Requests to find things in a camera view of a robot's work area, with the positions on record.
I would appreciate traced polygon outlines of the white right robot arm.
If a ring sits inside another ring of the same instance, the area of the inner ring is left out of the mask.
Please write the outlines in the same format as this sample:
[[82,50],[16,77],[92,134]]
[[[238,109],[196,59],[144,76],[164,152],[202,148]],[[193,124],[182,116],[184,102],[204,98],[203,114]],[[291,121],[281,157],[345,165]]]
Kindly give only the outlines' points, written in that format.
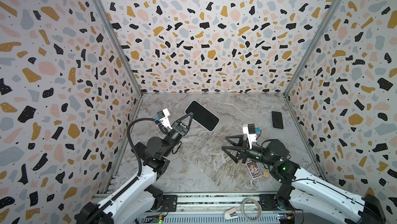
[[270,168],[281,183],[274,197],[278,208],[293,207],[334,224],[384,224],[386,217],[378,198],[364,197],[340,189],[288,159],[289,151],[278,139],[266,140],[266,147],[250,147],[244,135],[227,136],[222,150],[235,163],[251,160]]

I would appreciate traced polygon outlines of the aluminium corner post left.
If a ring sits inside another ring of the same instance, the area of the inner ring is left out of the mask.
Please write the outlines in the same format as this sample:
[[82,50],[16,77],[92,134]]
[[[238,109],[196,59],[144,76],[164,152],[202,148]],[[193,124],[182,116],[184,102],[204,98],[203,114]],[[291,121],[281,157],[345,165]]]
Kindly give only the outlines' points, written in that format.
[[126,72],[128,78],[131,81],[131,85],[132,85],[134,94],[136,95],[137,98],[141,98],[143,93],[138,86],[135,76],[134,76],[134,74],[131,70],[131,67],[127,61],[126,55],[123,52],[122,46],[121,46],[118,38],[116,37],[116,34],[114,32],[114,29],[112,27],[110,20],[108,19],[107,15],[106,15],[106,12],[105,12],[105,9],[103,7],[101,0],[92,0],[92,5],[95,7],[95,9],[98,13],[99,19],[103,23],[103,27],[104,27],[106,33],[108,34],[109,39],[110,39],[118,57],[121,60],[122,66],[125,69],[125,72]]

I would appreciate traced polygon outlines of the aluminium corner post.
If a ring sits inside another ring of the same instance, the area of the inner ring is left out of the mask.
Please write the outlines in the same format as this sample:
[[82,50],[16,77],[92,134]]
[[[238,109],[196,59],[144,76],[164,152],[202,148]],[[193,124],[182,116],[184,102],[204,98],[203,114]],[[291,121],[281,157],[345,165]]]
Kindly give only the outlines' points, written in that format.
[[296,67],[296,70],[292,76],[292,79],[288,83],[283,96],[285,99],[287,99],[287,96],[289,93],[292,91],[294,84],[297,82],[300,73],[304,70],[305,65],[307,64],[309,58],[311,57],[311,54],[315,50],[318,42],[320,41],[321,37],[325,34],[328,25],[332,21],[332,18],[336,12],[336,10],[339,8],[340,4],[342,3],[342,0],[333,0],[333,2],[330,5],[330,8],[328,9],[327,13],[325,14],[324,19],[321,21],[320,25],[318,26],[318,29],[316,33],[314,34],[314,37],[312,38],[312,41],[309,43],[309,46],[299,63],[299,65]]
[[110,20],[108,19],[107,15],[106,15],[106,12],[105,12],[105,9],[103,7],[101,0],[92,0],[92,5],[95,7],[95,9],[98,13],[99,19],[103,23],[103,27],[104,27],[106,33],[108,34],[109,39],[110,39],[118,57],[121,60],[122,66],[125,69],[125,72],[126,72],[128,78],[131,81],[131,85],[132,85],[134,94],[136,95],[137,98],[141,98],[143,93],[138,86],[135,76],[134,76],[134,74],[131,70],[131,67],[127,61],[126,55],[123,52],[122,46],[121,46],[118,38],[116,37],[116,34],[114,32],[114,29],[112,27]]

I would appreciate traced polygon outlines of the aluminium corner post right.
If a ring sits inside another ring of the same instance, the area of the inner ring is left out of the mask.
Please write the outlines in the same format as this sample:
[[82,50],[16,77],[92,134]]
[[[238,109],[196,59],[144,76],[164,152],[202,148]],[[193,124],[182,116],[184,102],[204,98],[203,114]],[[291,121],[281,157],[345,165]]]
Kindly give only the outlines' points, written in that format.
[[327,13],[325,14],[324,19],[321,21],[320,25],[318,26],[318,29],[316,33],[314,34],[314,37],[312,38],[312,41],[309,43],[309,46],[299,63],[299,65],[296,67],[296,70],[292,76],[292,79],[288,83],[283,96],[285,99],[287,99],[287,96],[289,93],[292,91],[294,84],[297,82],[300,73],[304,70],[305,65],[307,64],[309,58],[311,57],[311,54],[315,50],[318,42],[320,41],[321,37],[325,34],[328,25],[332,21],[332,18],[336,12],[336,10],[339,8],[340,4],[342,3],[342,0],[333,0],[333,2],[330,5],[330,8],[328,9]]

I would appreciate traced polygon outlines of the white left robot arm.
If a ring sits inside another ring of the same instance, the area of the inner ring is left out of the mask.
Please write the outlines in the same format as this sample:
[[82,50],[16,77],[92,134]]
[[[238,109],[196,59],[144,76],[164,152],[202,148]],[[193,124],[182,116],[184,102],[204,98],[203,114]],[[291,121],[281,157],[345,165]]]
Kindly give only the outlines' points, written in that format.
[[158,112],[158,115],[151,121],[158,125],[165,137],[152,137],[147,144],[134,144],[131,129],[140,119],[131,122],[127,127],[127,139],[137,159],[138,172],[110,196],[96,204],[86,204],[74,217],[78,224],[129,224],[145,212],[161,208],[163,191],[154,183],[166,172],[170,164],[167,157],[178,151],[194,114],[185,114],[173,124],[167,119],[167,110]]

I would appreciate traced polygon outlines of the purple playing card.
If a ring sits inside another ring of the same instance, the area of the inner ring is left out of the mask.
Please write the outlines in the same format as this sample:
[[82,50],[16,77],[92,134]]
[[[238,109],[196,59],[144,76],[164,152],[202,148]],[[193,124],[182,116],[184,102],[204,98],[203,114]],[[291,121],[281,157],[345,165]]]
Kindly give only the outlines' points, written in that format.
[[263,176],[263,173],[256,162],[248,162],[246,163],[246,167],[249,170],[249,173],[253,179]]

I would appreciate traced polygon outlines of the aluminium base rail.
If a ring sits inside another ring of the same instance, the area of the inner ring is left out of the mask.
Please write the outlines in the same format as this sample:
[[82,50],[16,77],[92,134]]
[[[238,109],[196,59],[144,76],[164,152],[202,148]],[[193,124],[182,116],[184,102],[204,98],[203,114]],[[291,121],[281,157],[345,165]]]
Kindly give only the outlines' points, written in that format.
[[[130,224],[334,224],[293,207],[278,208],[275,193],[164,193],[162,206]],[[224,213],[237,208],[238,218]]]

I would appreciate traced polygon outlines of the white pink stapler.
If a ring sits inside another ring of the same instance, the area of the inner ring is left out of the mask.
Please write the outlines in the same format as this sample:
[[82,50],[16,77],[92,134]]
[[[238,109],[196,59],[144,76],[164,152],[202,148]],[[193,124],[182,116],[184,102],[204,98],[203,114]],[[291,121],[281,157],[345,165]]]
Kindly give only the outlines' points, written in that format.
[[239,216],[237,214],[237,208],[231,208],[224,213],[225,220],[234,220],[237,219]]

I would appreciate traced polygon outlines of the small phone in green case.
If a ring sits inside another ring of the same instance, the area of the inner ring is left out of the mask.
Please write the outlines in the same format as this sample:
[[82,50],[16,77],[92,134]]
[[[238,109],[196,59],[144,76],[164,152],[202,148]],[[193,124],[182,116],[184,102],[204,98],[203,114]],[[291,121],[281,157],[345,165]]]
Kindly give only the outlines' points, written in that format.
[[278,111],[271,112],[272,125],[276,129],[284,129],[282,113]]

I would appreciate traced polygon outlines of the small wooden block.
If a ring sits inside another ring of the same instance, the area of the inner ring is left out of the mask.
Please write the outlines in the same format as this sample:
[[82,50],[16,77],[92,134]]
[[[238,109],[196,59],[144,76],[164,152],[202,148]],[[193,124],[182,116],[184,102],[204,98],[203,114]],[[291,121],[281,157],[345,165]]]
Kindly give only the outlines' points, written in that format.
[[265,178],[270,178],[270,173],[267,172],[267,171],[264,171],[264,172],[263,172],[263,177],[265,177]]

